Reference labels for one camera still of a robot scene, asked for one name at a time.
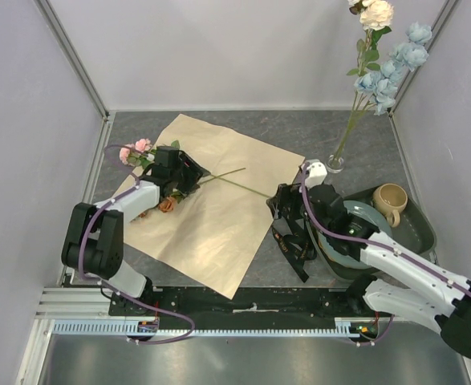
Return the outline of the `light blue flower stem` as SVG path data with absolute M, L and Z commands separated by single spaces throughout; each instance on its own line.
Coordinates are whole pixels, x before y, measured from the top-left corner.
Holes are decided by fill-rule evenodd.
M 407 28 L 406 37 L 404 42 L 392 48 L 382 63 L 379 63 L 378 59 L 377 63 L 380 65 L 383 77 L 377 84 L 373 98 L 376 106 L 371 107 L 363 116 L 371 112 L 376 116 L 381 116 L 394 107 L 396 94 L 403 78 L 409 71 L 414 72 L 427 61 L 428 51 L 425 45 L 432 39 L 431 26 L 414 22 Z

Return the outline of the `orange rose flower stem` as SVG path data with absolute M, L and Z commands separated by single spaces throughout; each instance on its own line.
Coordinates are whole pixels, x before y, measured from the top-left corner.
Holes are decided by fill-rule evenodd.
M 150 164 L 144 169 L 143 174 L 140 176 L 140 187 L 150 188 L 152 191 L 151 197 L 153 197 L 153 199 L 152 203 L 148 207 L 144 208 L 137 218 L 146 217 L 154 208 L 159 209 L 163 213 L 171 212 L 175 209 L 177 204 L 186 198 L 179 192 L 173 192 L 170 197 L 161 197 L 160 188 L 165 184 L 168 176 L 169 171 L 166 170 L 166 168 L 155 164 Z M 199 183 L 206 179 L 209 179 L 209 176 L 200 179 Z

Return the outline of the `pink peony flower stem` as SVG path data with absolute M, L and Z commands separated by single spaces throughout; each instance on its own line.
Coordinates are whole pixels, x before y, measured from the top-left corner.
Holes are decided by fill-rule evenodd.
M 144 146 L 137 146 L 136 144 L 113 144 L 114 148 L 119 149 L 118 157 L 119 157 L 120 162 L 123 165 L 136 167 L 139 165 L 138 164 L 139 160 L 147 160 L 147 162 L 149 162 L 150 164 L 152 163 L 152 161 L 149 159 L 149 156 L 154 156 L 156 154 L 156 152 L 152 150 L 152 142 L 151 140 L 147 138 L 142 138 L 142 140 L 144 141 Z M 233 174 L 233 173 L 244 171 L 244 170 L 245 170 L 244 168 L 239 168 L 239 169 L 232 170 L 222 175 L 210 175 L 209 179 L 202 180 L 199 183 L 199 185 L 206 184 L 214 180 L 220 180 L 228 184 L 234 185 L 236 187 L 245 189 L 246 191 L 249 191 L 251 193 L 255 193 L 259 195 L 260 197 L 270 198 L 270 196 L 264 194 L 263 192 L 259 192 L 256 189 L 249 188 L 243 184 L 239 184 L 237 182 L 234 182 L 225 178 L 225 176 L 228 176 L 229 174 Z

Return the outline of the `orange wrapping paper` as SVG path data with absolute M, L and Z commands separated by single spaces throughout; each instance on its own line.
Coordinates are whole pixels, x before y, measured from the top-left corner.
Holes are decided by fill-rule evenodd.
M 186 115 L 156 142 L 174 140 L 216 178 L 173 211 L 130 222 L 124 242 L 233 298 L 272 223 L 266 200 L 293 182 L 304 158 Z

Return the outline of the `cream white rose stem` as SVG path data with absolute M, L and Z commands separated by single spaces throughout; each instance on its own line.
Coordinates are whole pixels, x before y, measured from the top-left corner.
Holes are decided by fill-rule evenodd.
M 356 43 L 356 66 L 347 75 L 355 76 L 355 93 L 347 128 L 333 154 L 333 160 L 342 162 L 342 154 L 347 139 L 358 121 L 376 106 L 373 101 L 378 82 L 382 79 L 378 42 L 384 34 L 392 31 L 393 6 L 388 1 L 349 1 L 349 11 L 359 18 L 364 37 Z

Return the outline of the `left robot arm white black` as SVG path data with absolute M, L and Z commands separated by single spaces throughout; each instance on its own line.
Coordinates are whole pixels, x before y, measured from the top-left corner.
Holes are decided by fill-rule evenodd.
M 141 167 L 133 185 L 117 196 L 95 204 L 78 203 L 71 212 L 61 262 L 86 280 L 99 280 L 120 296 L 127 307 L 146 315 L 154 307 L 152 281 L 124 260 L 124 230 L 141 213 L 174 205 L 200 188 L 210 176 L 179 144 L 153 149 L 121 146 L 123 164 Z

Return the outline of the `black ribbon gold lettering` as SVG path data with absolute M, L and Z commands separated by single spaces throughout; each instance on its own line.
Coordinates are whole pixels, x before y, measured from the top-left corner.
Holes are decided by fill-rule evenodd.
M 304 265 L 307 261 L 315 260 L 318 254 L 309 233 L 297 221 L 286 219 L 286 224 L 290 233 L 285 235 L 274 225 L 270 227 L 273 238 L 299 279 L 306 282 L 310 276 L 305 271 Z

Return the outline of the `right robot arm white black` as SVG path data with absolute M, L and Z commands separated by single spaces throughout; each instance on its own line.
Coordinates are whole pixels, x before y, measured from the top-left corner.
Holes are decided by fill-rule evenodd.
M 304 253 L 320 251 L 326 240 L 336 252 L 403 283 L 390 285 L 371 274 L 356 278 L 347 290 L 346 306 L 354 315 L 369 310 L 398 315 L 439 334 L 458 354 L 471 359 L 471 279 L 434 265 L 393 240 L 377 225 L 347 210 L 329 184 L 304 188 L 280 184 L 266 202 L 271 214 L 290 226 L 278 243 L 297 272 Z

